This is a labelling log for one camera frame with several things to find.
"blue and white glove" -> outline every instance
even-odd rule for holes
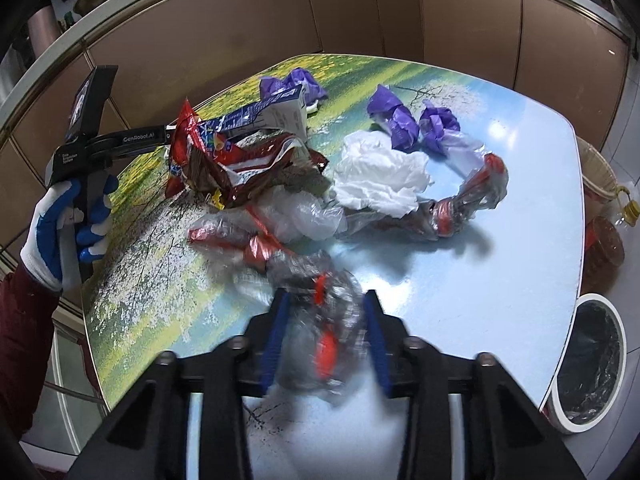
[[[103,200],[98,200],[89,211],[89,225],[76,235],[81,262],[99,260],[107,251],[109,243],[105,235],[111,229],[111,200],[107,195],[116,189],[118,179],[110,175],[104,185]],[[79,193],[80,183],[76,179],[51,186],[36,204],[27,241],[20,251],[22,264],[34,279],[55,292],[62,289],[58,229],[83,220],[82,212],[73,208]]]

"blue gripper pad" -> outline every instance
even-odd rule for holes
[[[260,386],[262,387],[263,395],[267,393],[267,390],[273,384],[276,377],[278,362],[280,361],[280,353],[282,351],[282,340],[284,339],[288,322],[289,293],[286,292],[280,299],[278,311],[271,327],[271,333],[269,334],[267,345],[264,347],[264,352],[262,353],[262,360],[260,362],[260,368],[262,369]]]
[[[383,314],[378,297],[373,290],[367,292],[363,300],[364,314],[367,321],[367,340],[369,353],[376,371],[378,384],[384,394],[391,395],[391,377],[389,376],[389,357],[386,353],[385,337],[380,327],[380,317]]]

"person's arm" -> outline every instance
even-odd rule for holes
[[[110,177],[105,194],[118,181]],[[53,339],[51,316],[62,290],[57,227],[81,221],[71,207],[80,191],[78,181],[55,184],[35,207],[29,235],[20,251],[22,263],[0,283],[0,410],[20,438],[30,427],[38,407]],[[89,226],[76,237],[79,260],[91,263],[104,256],[111,227],[111,202],[98,201]]]
[[[17,438],[38,407],[59,297],[22,265],[0,283],[0,410]]]

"glove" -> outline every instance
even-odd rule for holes
[[[89,212],[89,225],[76,235],[78,259],[91,263],[104,256],[108,248],[105,235],[111,229],[111,200],[107,195],[118,189],[118,179],[110,175],[104,186],[102,200],[93,204]],[[80,193],[80,182],[65,180],[49,188],[36,204],[29,235],[20,251],[22,264],[37,282],[50,290],[62,289],[62,267],[58,229],[63,225],[83,220],[82,212],[73,208],[73,201]]]

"wicker basket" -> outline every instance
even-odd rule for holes
[[[584,189],[584,221],[589,223],[618,194],[619,186],[611,166],[586,140],[578,141]]]

